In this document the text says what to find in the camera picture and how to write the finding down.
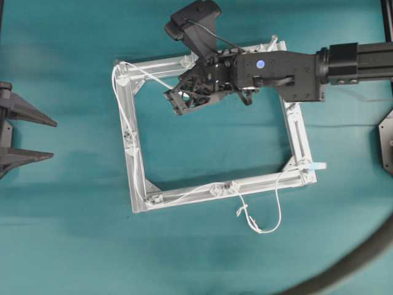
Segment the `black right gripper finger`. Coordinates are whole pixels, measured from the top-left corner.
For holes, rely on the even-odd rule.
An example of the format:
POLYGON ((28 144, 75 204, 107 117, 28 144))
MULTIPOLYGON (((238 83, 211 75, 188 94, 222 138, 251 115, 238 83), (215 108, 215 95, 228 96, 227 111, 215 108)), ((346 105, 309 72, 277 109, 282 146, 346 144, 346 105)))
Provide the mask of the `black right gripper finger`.
POLYGON ((50 159, 53 153, 1 147, 1 168, 15 168, 50 159))

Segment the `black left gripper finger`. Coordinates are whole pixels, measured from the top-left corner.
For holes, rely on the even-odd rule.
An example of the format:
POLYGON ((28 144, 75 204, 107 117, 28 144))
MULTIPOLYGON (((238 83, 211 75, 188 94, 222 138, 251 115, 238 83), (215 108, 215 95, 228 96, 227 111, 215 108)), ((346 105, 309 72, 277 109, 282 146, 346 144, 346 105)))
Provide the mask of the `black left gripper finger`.
POLYGON ((14 93, 11 83, 1 82, 1 123, 6 119, 25 120, 51 127, 58 125, 56 121, 14 93))

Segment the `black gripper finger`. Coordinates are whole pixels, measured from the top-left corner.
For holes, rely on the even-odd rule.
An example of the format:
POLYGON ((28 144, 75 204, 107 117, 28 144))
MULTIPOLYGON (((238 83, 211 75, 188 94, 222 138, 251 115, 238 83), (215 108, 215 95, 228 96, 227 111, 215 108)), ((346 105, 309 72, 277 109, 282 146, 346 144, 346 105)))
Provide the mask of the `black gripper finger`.
POLYGON ((173 107, 173 111, 181 116, 187 114, 192 104, 192 98, 183 91, 168 90, 164 93, 173 107))

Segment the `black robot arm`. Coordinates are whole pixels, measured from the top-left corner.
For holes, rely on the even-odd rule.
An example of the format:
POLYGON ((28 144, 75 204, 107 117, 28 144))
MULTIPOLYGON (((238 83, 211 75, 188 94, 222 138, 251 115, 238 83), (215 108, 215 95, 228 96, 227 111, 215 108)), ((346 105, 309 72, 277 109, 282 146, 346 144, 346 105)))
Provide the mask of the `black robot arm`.
POLYGON ((290 51, 217 53, 198 60, 165 92, 183 115, 236 93, 244 104, 273 87, 287 103, 324 101, 323 86, 392 79, 392 43, 338 44, 315 54, 290 51))

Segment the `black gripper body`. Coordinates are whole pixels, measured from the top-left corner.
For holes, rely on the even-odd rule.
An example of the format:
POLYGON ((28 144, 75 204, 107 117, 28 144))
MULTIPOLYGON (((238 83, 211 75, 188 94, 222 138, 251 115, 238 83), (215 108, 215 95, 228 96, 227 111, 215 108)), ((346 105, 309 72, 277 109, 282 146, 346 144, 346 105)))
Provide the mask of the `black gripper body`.
POLYGON ((204 106, 235 93, 245 105, 261 88, 273 88, 287 103, 323 101, 319 56, 278 50, 224 51, 196 64, 196 105, 204 106))

